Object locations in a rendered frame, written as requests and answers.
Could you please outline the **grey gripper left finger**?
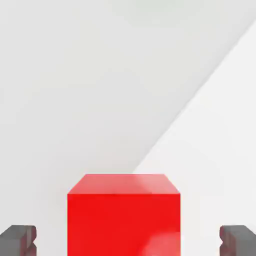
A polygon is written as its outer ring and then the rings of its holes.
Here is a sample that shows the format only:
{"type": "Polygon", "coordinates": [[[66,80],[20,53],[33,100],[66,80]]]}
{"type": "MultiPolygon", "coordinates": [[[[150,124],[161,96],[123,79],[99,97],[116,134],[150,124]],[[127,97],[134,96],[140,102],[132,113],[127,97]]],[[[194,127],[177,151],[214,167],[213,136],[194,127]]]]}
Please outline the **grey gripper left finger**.
{"type": "Polygon", "coordinates": [[[11,225],[0,234],[0,256],[37,256],[34,225],[11,225]]]}

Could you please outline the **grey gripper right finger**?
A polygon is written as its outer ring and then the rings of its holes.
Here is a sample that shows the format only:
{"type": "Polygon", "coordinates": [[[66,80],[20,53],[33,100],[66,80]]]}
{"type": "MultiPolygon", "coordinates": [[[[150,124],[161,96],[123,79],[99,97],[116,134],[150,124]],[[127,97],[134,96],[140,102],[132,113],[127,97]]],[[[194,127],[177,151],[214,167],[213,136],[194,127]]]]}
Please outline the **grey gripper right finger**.
{"type": "Polygon", "coordinates": [[[222,225],[219,256],[256,256],[256,234],[245,225],[222,225]]]}

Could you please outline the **small red cube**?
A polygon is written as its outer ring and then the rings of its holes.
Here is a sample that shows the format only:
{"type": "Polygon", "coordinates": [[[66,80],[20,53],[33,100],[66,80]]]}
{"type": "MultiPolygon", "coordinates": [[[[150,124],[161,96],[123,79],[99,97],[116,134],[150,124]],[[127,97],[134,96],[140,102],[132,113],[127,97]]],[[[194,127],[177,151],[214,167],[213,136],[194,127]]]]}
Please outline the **small red cube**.
{"type": "Polygon", "coordinates": [[[181,195],[164,174],[87,174],[67,194],[67,256],[181,256],[181,195]]]}

